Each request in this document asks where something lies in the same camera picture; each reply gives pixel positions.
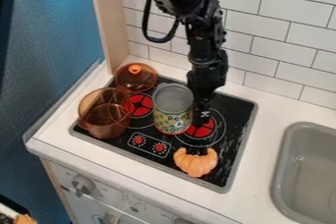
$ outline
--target gray sink basin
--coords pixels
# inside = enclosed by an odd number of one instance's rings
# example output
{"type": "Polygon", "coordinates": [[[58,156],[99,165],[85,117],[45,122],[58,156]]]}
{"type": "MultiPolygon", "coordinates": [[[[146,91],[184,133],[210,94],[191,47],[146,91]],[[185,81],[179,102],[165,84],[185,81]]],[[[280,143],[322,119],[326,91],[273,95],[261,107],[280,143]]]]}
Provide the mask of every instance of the gray sink basin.
{"type": "Polygon", "coordinates": [[[298,123],[285,133],[271,187],[288,218],[336,224],[336,130],[298,123]]]}

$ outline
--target transparent orange cookware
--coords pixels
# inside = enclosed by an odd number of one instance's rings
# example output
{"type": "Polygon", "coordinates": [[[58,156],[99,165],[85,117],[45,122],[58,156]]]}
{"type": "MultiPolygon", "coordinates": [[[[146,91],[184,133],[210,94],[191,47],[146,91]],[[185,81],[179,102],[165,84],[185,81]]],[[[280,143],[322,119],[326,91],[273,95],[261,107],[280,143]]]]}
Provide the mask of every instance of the transparent orange cookware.
{"type": "Polygon", "coordinates": [[[117,88],[102,88],[88,94],[79,106],[79,125],[94,137],[115,139],[131,123],[131,100],[117,88]]]}
{"type": "Polygon", "coordinates": [[[114,75],[116,87],[127,93],[142,93],[156,86],[157,72],[144,63],[131,63],[121,67],[114,75]]]}

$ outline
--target pot lid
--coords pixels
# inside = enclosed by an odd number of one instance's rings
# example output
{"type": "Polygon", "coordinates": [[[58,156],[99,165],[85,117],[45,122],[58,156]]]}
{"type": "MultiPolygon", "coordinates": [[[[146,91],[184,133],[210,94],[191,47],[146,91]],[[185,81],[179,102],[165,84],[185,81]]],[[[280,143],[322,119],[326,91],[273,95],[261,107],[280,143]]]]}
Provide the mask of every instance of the pot lid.
{"type": "Polygon", "coordinates": [[[121,67],[114,75],[116,87],[128,93],[142,93],[157,83],[157,72],[144,63],[131,63],[121,67]]]}

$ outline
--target wooden panel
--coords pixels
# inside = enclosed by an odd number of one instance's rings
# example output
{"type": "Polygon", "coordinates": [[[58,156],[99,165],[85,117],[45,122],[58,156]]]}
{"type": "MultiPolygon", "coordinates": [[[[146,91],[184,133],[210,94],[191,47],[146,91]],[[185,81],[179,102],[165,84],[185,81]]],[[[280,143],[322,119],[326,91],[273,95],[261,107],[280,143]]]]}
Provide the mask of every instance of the wooden panel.
{"type": "Polygon", "coordinates": [[[128,57],[123,0],[93,0],[105,59],[112,74],[128,57]]]}

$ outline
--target cable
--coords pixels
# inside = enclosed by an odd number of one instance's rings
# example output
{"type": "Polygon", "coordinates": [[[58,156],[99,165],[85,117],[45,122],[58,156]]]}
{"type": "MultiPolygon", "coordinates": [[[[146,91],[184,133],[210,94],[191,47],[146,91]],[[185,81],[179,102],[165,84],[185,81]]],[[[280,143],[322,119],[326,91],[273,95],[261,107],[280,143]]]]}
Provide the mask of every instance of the cable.
{"type": "Polygon", "coordinates": [[[145,7],[143,11],[143,19],[142,19],[143,36],[151,42],[166,43],[175,36],[176,30],[179,27],[180,21],[178,19],[175,19],[174,25],[172,26],[171,30],[163,38],[155,38],[155,37],[149,36],[148,35],[148,21],[149,21],[149,16],[150,16],[151,1],[152,0],[146,0],[145,2],[145,7]]]}

